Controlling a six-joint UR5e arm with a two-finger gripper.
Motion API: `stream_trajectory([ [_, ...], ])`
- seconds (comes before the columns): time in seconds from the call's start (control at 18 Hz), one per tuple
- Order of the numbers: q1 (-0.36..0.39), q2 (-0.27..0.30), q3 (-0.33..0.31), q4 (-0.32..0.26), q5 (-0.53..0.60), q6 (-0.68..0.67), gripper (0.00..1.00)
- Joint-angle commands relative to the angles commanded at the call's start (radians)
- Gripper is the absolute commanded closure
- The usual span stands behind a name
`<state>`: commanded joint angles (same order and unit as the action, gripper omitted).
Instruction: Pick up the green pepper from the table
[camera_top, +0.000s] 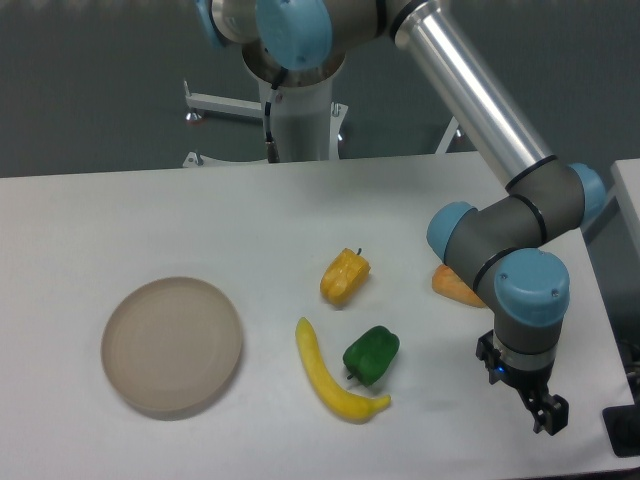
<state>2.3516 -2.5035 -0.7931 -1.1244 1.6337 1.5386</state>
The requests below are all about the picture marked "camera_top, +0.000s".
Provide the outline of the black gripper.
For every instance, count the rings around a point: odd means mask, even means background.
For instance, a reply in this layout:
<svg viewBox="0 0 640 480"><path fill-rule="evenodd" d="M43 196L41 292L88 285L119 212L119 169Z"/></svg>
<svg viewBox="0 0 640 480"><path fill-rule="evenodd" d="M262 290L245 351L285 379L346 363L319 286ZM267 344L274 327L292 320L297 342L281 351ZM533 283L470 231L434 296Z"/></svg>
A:
<svg viewBox="0 0 640 480"><path fill-rule="evenodd" d="M484 363L490 384L500 381L517 390L533 417L535 433L544 430L554 436L568 425L569 403L548 390L556 347L537 354L519 353L489 331L478 339L476 357Z"/></svg>

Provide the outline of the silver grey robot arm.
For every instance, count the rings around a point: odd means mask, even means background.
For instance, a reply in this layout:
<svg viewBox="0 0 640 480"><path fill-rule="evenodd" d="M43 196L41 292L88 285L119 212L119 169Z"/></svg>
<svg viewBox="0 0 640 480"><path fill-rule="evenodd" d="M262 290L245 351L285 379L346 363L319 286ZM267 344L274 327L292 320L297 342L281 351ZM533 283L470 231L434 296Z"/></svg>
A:
<svg viewBox="0 0 640 480"><path fill-rule="evenodd" d="M604 185L583 164L561 164L466 41L442 1L199 1L209 42L239 44L262 81L261 114L271 163L330 156L330 104L278 96L332 77L346 52L388 35L419 64L501 180L506 197L485 208L443 207L426 238L443 264L493 311L476 355L491 382L515 389L534 428L555 434L567 401L548 390L569 274L542 246L597 216Z"/></svg>

